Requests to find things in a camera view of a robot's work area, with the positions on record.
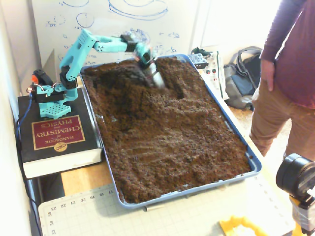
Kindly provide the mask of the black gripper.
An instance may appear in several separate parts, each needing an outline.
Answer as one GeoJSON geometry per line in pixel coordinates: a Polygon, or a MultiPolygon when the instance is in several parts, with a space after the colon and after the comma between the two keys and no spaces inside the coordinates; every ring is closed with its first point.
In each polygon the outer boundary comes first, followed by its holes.
{"type": "Polygon", "coordinates": [[[148,69],[154,63],[154,57],[151,52],[137,54],[138,64],[141,70],[148,69]]]}

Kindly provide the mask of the bare person hand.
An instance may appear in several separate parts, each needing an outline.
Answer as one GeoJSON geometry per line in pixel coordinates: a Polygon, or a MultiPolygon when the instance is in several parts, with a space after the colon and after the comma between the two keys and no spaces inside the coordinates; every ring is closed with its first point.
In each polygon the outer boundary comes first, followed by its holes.
{"type": "Polygon", "coordinates": [[[265,81],[267,83],[268,90],[272,91],[274,88],[275,65],[271,61],[261,59],[260,67],[261,67],[260,80],[265,81]]]}

